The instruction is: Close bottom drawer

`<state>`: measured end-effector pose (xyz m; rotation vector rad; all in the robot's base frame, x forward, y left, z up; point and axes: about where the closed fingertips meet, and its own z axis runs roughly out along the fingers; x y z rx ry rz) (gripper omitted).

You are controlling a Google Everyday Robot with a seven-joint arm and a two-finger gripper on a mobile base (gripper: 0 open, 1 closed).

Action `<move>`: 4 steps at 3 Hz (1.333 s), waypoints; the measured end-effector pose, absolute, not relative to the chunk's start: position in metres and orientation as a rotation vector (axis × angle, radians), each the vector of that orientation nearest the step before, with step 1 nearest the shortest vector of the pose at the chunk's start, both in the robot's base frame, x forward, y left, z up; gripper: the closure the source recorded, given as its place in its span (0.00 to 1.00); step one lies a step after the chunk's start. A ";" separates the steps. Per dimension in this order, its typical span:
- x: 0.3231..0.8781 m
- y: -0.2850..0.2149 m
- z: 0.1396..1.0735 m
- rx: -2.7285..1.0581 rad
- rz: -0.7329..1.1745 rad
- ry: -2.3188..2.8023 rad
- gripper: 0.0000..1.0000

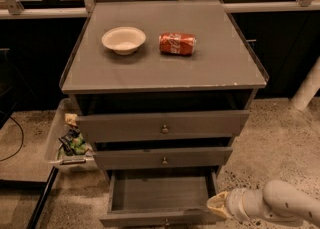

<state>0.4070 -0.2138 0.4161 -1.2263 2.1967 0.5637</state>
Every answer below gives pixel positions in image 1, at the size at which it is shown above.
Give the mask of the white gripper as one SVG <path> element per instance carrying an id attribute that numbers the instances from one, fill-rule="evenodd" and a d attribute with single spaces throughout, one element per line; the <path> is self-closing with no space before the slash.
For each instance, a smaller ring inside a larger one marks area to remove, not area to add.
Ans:
<path id="1" fill-rule="evenodd" d="M 229 193 L 223 191 L 207 200 L 207 208 L 213 214 L 237 221 L 263 218 L 266 205 L 261 189 L 236 188 Z"/>

